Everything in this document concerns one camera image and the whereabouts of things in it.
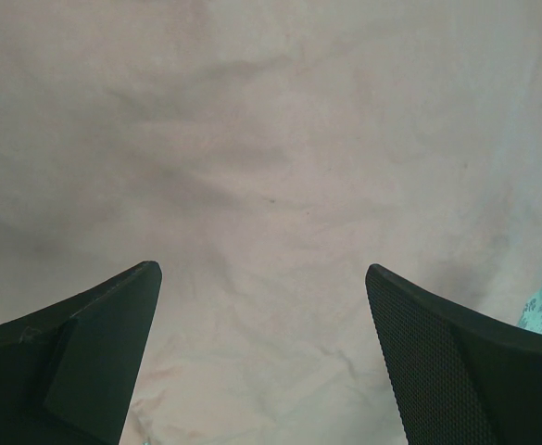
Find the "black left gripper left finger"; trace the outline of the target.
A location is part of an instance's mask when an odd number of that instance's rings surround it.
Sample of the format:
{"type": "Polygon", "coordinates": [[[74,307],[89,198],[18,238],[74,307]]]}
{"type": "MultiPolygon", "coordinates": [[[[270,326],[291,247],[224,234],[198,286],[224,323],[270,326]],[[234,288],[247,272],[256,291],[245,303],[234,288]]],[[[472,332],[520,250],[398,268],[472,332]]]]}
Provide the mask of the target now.
{"type": "Polygon", "coordinates": [[[117,444],[158,304],[143,261],[0,324],[0,444],[117,444]]]}

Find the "salmon pink t-shirt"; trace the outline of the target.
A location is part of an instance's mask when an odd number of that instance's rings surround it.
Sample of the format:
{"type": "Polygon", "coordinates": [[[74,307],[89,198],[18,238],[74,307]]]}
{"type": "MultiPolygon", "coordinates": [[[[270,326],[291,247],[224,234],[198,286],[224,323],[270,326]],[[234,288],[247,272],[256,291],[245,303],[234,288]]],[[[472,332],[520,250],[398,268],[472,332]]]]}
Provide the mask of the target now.
{"type": "Polygon", "coordinates": [[[373,263],[542,285],[542,1],[0,1],[0,324],[163,272],[126,444],[401,444],[373,263]]]}

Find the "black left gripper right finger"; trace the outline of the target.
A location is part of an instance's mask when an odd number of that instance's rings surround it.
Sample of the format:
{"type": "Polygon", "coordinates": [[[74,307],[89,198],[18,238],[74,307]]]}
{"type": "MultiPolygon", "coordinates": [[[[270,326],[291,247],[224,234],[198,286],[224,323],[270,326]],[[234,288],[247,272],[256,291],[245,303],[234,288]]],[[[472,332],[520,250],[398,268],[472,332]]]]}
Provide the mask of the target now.
{"type": "Polygon", "coordinates": [[[541,334],[379,264],[365,283],[408,443],[542,444],[541,334]]]}

